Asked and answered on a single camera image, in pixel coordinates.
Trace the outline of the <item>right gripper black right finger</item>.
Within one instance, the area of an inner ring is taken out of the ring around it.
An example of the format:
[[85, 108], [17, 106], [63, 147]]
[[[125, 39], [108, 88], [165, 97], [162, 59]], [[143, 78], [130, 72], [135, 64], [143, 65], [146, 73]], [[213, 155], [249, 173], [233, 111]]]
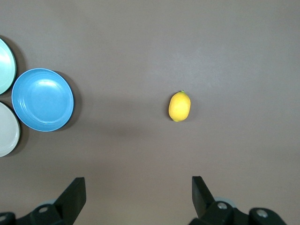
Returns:
[[252, 208], [245, 214], [225, 201], [216, 201], [201, 176], [192, 177], [192, 200], [197, 218], [191, 225], [285, 225], [267, 208]]

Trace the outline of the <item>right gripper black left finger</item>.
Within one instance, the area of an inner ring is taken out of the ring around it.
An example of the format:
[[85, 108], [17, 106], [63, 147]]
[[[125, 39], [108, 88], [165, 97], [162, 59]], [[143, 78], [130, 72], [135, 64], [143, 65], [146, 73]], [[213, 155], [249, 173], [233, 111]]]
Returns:
[[85, 178], [75, 178], [52, 204], [43, 204], [16, 220], [17, 225], [72, 225], [86, 203]]

